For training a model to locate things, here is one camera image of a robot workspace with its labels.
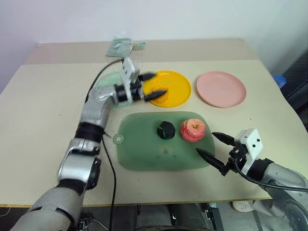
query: white wall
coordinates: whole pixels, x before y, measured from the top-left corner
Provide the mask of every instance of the white wall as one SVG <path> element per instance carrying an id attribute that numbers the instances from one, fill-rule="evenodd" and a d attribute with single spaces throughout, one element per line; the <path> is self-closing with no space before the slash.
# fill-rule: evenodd
<path id="1" fill-rule="evenodd" d="M 243 38 L 272 73 L 308 47 L 308 0 L 1 0 L 0 92 L 36 43 Z"/>

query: blue object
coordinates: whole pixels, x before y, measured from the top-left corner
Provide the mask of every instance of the blue object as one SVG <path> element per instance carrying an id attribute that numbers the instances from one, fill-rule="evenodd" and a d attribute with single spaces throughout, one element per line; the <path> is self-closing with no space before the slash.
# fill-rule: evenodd
<path id="1" fill-rule="evenodd" d="M 282 88 L 287 82 L 285 77 L 283 77 L 282 75 L 273 75 L 273 78 L 276 81 L 279 88 Z"/>

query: black round object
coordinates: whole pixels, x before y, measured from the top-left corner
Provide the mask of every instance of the black round object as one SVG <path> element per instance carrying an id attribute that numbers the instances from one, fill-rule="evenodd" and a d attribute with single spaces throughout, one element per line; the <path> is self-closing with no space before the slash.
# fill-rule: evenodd
<path id="1" fill-rule="evenodd" d="M 164 121 L 157 127 L 157 134 L 164 140 L 172 139 L 175 135 L 175 128 L 170 122 Z"/>

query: apple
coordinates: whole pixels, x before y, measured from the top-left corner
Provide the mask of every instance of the apple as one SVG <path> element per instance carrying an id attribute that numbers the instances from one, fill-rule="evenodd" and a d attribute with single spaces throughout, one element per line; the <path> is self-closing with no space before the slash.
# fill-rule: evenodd
<path id="1" fill-rule="evenodd" d="M 186 119 L 181 124 L 181 135 L 189 142 L 197 142 L 204 138 L 206 126 L 200 119 Z"/>

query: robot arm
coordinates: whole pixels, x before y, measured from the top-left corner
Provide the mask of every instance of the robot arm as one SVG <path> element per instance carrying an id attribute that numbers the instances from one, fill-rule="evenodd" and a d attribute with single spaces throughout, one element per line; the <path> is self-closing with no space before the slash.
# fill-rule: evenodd
<path id="1" fill-rule="evenodd" d="M 65 231 L 78 223 L 86 190 L 98 182 L 98 158 L 110 110 L 119 102 L 155 99 L 166 90 L 143 95 L 142 81 L 155 74 L 139 75 L 129 59 L 123 61 L 123 85 L 93 88 L 82 110 L 75 137 L 70 141 L 58 173 L 58 185 L 44 193 L 18 220 L 13 231 Z"/>
<path id="2" fill-rule="evenodd" d="M 229 153 L 227 164 L 224 165 L 212 154 L 197 148 L 199 155 L 223 176 L 232 170 L 265 190 L 273 198 L 273 204 L 263 206 L 263 211 L 275 210 L 275 214 L 285 214 L 295 231 L 308 230 L 307 179 L 271 160 L 258 159 L 263 145 L 256 129 L 243 130 L 236 138 L 218 132 L 213 132 L 213 135 L 221 142 L 234 147 Z"/>

